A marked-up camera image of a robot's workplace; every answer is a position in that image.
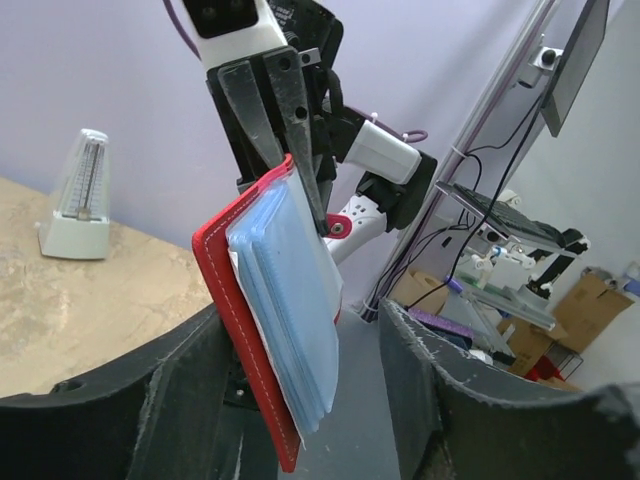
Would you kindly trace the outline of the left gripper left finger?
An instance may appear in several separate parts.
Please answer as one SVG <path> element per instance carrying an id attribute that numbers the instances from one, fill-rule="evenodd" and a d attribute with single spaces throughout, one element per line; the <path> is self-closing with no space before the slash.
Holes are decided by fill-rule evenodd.
<path id="1" fill-rule="evenodd" d="M 2 478 L 214 478 L 230 359 L 210 305 L 48 394 L 3 398 Z"/>

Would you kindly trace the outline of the red leather card holder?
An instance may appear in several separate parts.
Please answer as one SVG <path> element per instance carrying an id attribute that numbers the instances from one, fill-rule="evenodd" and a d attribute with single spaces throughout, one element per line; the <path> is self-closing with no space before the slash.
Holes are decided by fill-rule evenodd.
<path id="1" fill-rule="evenodd" d="M 280 467 L 292 473 L 333 409 L 343 290 L 293 157 L 201 226 L 192 250 Z"/>

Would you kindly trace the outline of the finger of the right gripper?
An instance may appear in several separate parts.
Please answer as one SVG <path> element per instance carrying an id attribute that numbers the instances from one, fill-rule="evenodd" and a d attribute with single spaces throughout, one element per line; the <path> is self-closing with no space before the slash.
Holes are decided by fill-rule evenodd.
<path id="1" fill-rule="evenodd" d="M 276 168 L 284 153 L 274 134 L 250 62 L 222 66 L 217 78 L 242 132 L 267 168 Z"/>
<path id="2" fill-rule="evenodd" d="M 316 180 L 309 104 L 299 54 L 293 47 L 284 46 L 265 53 L 263 60 L 316 230 L 326 236 L 329 223 Z"/>

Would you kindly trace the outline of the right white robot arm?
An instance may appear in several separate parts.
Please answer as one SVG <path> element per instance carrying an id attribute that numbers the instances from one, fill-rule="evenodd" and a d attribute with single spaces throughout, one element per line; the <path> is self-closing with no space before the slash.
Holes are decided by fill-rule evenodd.
<path id="1" fill-rule="evenodd" d="M 407 227 L 436 160 L 346 105 L 334 63 L 344 27 L 316 1 L 188 1 L 206 83 L 250 200 L 231 254 L 341 262 Z"/>

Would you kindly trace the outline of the black monitor on arm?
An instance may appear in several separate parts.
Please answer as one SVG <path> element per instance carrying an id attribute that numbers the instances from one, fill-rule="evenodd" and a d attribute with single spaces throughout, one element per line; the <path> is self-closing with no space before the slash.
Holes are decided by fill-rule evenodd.
<path id="1" fill-rule="evenodd" d="M 540 113 L 557 138 L 598 54 L 606 34 L 609 0 L 585 3 L 544 91 Z"/>

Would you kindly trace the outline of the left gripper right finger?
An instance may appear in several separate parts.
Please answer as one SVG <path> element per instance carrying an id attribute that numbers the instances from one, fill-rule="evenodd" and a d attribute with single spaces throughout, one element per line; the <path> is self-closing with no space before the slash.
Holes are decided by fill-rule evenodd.
<path id="1" fill-rule="evenodd" d="M 638 384 L 571 392 L 528 381 L 389 300 L 378 326 L 401 478 L 638 478 Z"/>

